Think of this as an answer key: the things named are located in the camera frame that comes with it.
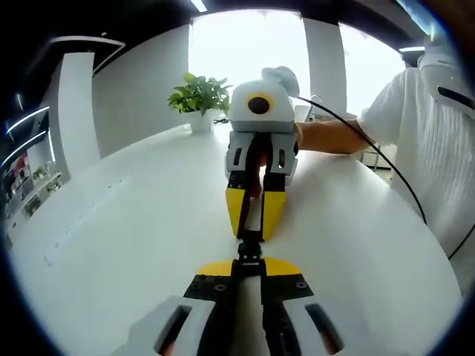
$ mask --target window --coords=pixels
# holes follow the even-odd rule
[[[353,27],[339,26],[347,72],[347,112],[359,115],[405,64],[393,48]]]
[[[301,95],[309,96],[307,41],[299,13],[237,10],[193,19],[189,41],[191,73],[228,78],[230,85],[238,85],[260,78],[262,68],[279,65],[293,70]]]

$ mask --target black cable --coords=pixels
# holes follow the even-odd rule
[[[464,239],[462,240],[462,242],[460,243],[460,245],[457,246],[457,248],[451,253],[451,255],[448,257],[448,259],[450,260],[457,252],[458,250],[460,250],[460,248],[462,247],[462,245],[465,243],[465,241],[467,241],[468,237],[471,235],[472,232],[474,232],[474,229],[475,229],[475,224],[474,226],[472,226],[472,228],[470,229],[470,231],[468,232],[467,236],[464,237]]]
[[[216,124],[227,124],[229,119],[227,117],[223,117],[222,119],[214,119],[213,123]]]
[[[409,189],[409,192],[412,194],[414,200],[416,201],[417,203],[417,206],[419,208],[419,210],[421,211],[421,215],[422,215],[422,220],[424,220],[424,224],[427,225],[428,222],[427,220],[425,219],[425,214],[424,214],[424,210],[422,210],[422,205],[421,203],[419,202],[419,199],[417,199],[417,196],[416,196],[416,193],[414,193],[414,190],[412,189],[412,187],[410,186],[410,184],[407,182],[407,180],[404,178],[404,176],[401,174],[401,172],[399,171],[398,168],[396,168],[396,166],[379,150],[379,148],[376,147],[376,145],[374,145],[361,131],[358,131],[356,130],[352,125],[350,125],[345,119],[342,119],[340,116],[338,116],[336,113],[334,113],[333,111],[331,111],[330,109],[327,109],[326,107],[324,107],[323,105],[320,105],[320,104],[317,104],[316,102],[313,102],[312,100],[308,100],[308,99],[305,99],[305,98],[301,98],[301,97],[298,97],[297,99],[300,99],[300,100],[303,100],[304,102],[308,102],[309,104],[312,104],[314,106],[316,106],[317,108],[320,108],[324,111],[326,111],[327,113],[329,113],[330,115],[334,116],[336,119],[340,120],[341,122],[343,122],[347,127],[349,127],[352,131],[354,131],[358,136],[360,136],[368,145],[370,145],[374,151],[378,152],[378,154],[386,161],[386,163],[398,174],[399,178],[401,178],[402,182],[404,182],[404,184],[406,185],[407,189]]]

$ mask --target table surface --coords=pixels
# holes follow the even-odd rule
[[[13,270],[65,354],[112,352],[132,323],[183,295],[199,267],[236,256],[224,194],[228,135],[228,125],[198,135],[182,126],[145,139],[71,180],[30,218],[11,251]],[[427,351],[460,302],[436,238],[352,157],[298,158],[264,256],[293,262],[316,296],[351,309],[376,341]],[[254,278],[240,292],[236,355],[269,354],[258,286]]]

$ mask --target white flower pot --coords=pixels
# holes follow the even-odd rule
[[[213,130],[213,120],[216,119],[219,114],[220,112],[218,110],[208,109],[204,116],[201,116],[201,112],[199,111],[185,113],[185,116],[186,122],[191,126],[191,131],[197,134],[211,132]]]

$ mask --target shirt sleeve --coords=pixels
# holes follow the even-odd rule
[[[395,76],[357,118],[363,132],[381,146],[397,145],[404,110],[405,72]]]

